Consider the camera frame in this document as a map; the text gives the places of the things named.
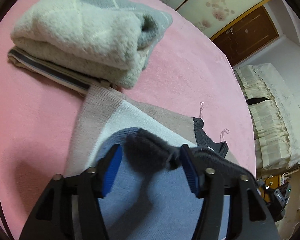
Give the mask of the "striped knit children's sweater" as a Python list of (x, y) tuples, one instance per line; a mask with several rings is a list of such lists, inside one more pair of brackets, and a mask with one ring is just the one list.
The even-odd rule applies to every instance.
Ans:
[(202, 200), (190, 191), (178, 162), (183, 144), (209, 146), (236, 162), (225, 142), (212, 141), (203, 120), (134, 101), (91, 85), (71, 138), (64, 174), (94, 166), (119, 144), (123, 157), (111, 192), (100, 200), (110, 239), (191, 239)]

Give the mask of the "yellow wooden drawer cabinet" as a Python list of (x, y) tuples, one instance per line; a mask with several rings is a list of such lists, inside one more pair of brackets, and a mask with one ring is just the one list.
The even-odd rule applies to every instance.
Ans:
[(280, 188), (282, 195), (284, 196), (285, 201), (288, 201), (291, 193), (291, 185), (289, 183), (289, 178), (285, 178), (281, 175), (270, 176), (264, 180), (265, 186), (269, 187), (272, 190)]

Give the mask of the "cream lace covered furniture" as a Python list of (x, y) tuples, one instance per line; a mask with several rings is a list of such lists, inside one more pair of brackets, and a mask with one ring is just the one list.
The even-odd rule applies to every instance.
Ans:
[(234, 72), (253, 122), (257, 174), (300, 167), (300, 108), (282, 76), (270, 63)]

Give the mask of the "striped folded garment at bottom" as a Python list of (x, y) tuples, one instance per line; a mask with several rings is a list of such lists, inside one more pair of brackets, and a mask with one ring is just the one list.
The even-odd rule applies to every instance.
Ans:
[(7, 53), (7, 57), (16, 67), (37, 73), (82, 95), (87, 95), (90, 86), (93, 84), (105, 87), (113, 86), (107, 80), (92, 77), (52, 62), (35, 58), (17, 47), (13, 47)]

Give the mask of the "pink bed blanket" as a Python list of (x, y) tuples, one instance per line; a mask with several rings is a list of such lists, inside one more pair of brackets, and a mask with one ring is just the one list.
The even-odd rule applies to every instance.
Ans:
[[(10, 64), (11, 30), (38, 0), (18, 0), (0, 23), (0, 200), (15, 239), (50, 180), (65, 166), (83, 98), (43, 76)], [(255, 171), (250, 113), (225, 55), (196, 27), (159, 0), (132, 0), (166, 11), (173, 23), (147, 68), (125, 94), (186, 116), (225, 140), (239, 164)]]

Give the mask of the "grey white fleece folded garment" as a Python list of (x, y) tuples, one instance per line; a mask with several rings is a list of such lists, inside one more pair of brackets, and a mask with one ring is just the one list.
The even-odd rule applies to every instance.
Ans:
[(29, 55), (130, 89), (172, 16), (129, 0), (39, 0), (11, 40)]

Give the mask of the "dark brown wooden door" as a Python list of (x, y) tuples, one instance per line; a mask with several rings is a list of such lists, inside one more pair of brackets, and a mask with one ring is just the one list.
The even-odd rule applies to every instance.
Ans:
[(278, 37), (268, 12), (261, 6), (212, 41), (235, 66)]

